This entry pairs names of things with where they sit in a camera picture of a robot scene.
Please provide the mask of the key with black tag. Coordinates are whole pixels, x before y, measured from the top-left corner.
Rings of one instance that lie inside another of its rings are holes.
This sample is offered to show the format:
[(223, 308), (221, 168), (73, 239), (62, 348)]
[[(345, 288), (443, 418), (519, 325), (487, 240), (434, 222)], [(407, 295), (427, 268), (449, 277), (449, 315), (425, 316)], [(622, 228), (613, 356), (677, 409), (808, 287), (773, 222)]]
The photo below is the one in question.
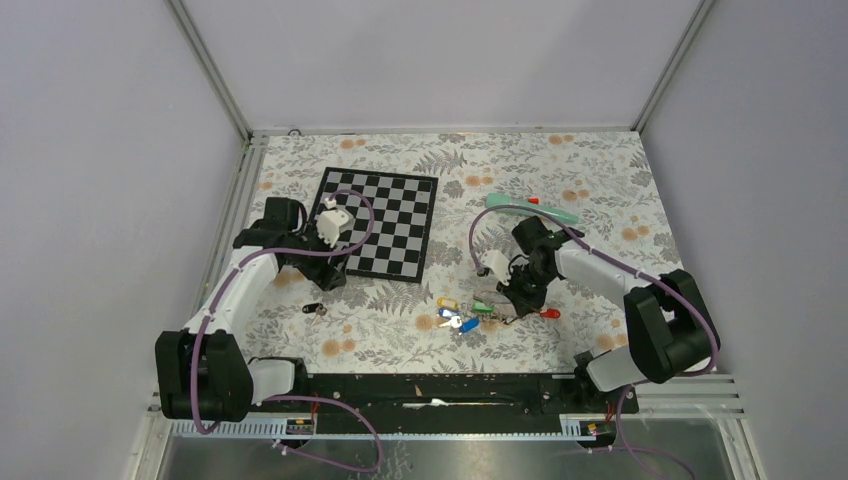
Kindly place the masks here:
[(301, 309), (304, 314), (313, 314), (317, 316), (324, 316), (327, 313), (327, 308), (323, 303), (311, 303), (304, 305)]

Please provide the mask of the key with red tag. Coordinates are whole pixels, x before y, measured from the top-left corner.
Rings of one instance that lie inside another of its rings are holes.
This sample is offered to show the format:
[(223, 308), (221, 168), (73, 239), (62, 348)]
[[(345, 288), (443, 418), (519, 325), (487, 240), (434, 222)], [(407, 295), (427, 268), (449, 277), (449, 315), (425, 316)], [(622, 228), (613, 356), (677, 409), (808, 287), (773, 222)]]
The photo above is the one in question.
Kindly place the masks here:
[(555, 308), (542, 309), (540, 311), (532, 312), (531, 315), (533, 317), (539, 317), (547, 320), (559, 320), (561, 318), (561, 312)]

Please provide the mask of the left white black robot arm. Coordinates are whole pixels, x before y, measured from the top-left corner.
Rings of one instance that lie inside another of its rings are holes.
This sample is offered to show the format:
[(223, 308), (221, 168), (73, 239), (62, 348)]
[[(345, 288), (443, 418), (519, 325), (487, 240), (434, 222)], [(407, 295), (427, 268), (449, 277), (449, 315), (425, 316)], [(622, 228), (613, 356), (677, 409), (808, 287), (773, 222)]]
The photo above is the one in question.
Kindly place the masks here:
[(282, 268), (295, 268), (324, 291), (345, 284), (347, 257), (337, 245), (353, 217), (332, 200), (323, 207), (310, 220), (297, 200), (268, 200), (262, 217), (235, 237), (226, 272), (199, 311), (182, 329), (160, 334), (155, 360), (165, 417), (209, 429), (243, 420), (269, 397), (288, 411), (307, 404), (311, 387), (297, 375), (297, 361), (246, 360), (240, 344), (259, 297)]

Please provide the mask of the keyring with coloured key tags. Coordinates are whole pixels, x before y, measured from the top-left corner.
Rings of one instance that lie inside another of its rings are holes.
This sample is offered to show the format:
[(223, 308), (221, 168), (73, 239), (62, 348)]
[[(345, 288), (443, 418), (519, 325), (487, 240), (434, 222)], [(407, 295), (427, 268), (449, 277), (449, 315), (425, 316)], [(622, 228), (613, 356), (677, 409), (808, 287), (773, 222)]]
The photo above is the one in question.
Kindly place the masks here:
[(451, 297), (437, 299), (436, 320), (434, 326), (449, 329), (457, 335), (465, 335), (484, 324), (511, 325), (534, 310), (521, 310), (506, 293), (506, 287), (496, 287), (475, 291), (468, 301)]

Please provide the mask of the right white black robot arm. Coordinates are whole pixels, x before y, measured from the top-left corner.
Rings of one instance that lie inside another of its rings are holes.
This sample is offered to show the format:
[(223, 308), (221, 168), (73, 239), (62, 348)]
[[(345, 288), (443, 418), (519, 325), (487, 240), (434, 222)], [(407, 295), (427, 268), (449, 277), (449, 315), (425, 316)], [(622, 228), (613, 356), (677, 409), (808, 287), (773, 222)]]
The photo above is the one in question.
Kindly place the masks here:
[(586, 243), (580, 232), (553, 231), (537, 217), (526, 218), (512, 231), (522, 253), (517, 265), (497, 250), (480, 259), (481, 270), (497, 280), (497, 290), (517, 317), (541, 311), (549, 285), (569, 280), (619, 307), (625, 317), (627, 343), (589, 360), (577, 371), (575, 402), (597, 412), (628, 384), (664, 383), (710, 369), (720, 339), (694, 278), (684, 270), (652, 275)]

